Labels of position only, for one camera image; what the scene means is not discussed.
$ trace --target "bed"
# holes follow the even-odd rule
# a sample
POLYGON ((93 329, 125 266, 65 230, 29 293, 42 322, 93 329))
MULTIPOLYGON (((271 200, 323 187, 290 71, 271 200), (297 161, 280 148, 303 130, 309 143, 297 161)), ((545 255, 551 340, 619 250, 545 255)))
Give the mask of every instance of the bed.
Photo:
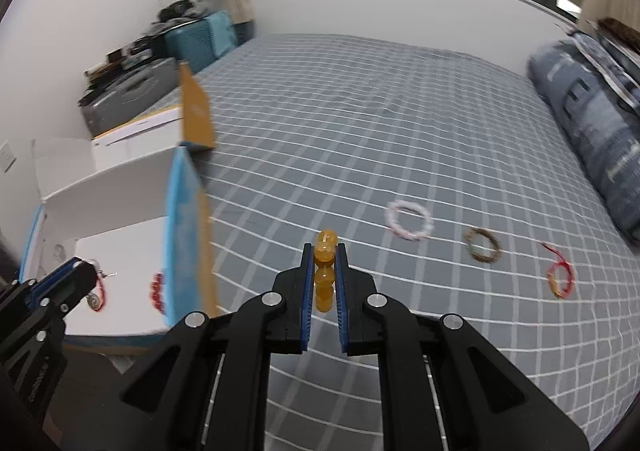
MULTIPOLYGON (((331 228, 380 291, 423 314, 460 313, 592 448, 607 436, 639 389, 639 256, 528 79, 444 50, 302 34, 250 41, 196 79, 218 131, 196 165, 224 312, 331 228), (396 198, 430 210, 430 240, 386 228, 396 198), (470 225, 496 235, 497 262, 468 254, 470 225), (564 301, 541 240, 576 271, 564 301)), ((272 451, 382 449, 376 359, 340 353, 335 307, 314 311, 302 357, 274 355, 266 432, 272 451)))

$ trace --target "cardboard box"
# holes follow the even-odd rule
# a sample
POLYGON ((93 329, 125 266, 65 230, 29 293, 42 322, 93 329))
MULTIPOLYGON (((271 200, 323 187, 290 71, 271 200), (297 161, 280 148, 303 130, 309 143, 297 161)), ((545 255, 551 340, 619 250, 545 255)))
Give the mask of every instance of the cardboard box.
POLYGON ((153 344, 191 311, 218 314, 209 206, 200 178, 186 145, 152 149, 159 147, 156 132, 175 131, 175 126, 181 144, 212 144, 208 101, 205 120, 198 120, 199 134, 206 134, 201 123, 208 122, 208 138, 190 131, 192 104, 185 98, 181 107, 168 110, 172 116, 182 110, 182 117, 159 126, 132 123, 133 134, 127 129, 126 136, 98 148, 93 141, 75 139, 34 145, 42 204, 24 251, 20 280, 41 280, 73 256, 95 259, 105 274, 116 273, 104 280, 102 310, 95 312, 82 301, 68 313, 67 343, 127 354, 153 344), (130 146, 134 140, 137 148, 120 150, 124 140, 130 146), (150 299, 157 272, 164 274, 164 315, 150 299))

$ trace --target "wall socket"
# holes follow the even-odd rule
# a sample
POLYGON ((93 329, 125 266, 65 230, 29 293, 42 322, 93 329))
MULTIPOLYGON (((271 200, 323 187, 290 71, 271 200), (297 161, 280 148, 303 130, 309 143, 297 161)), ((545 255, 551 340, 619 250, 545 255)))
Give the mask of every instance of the wall socket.
POLYGON ((14 152, 9 147, 9 141, 6 140, 0 145, 0 170, 6 173, 14 165, 15 156, 14 152))

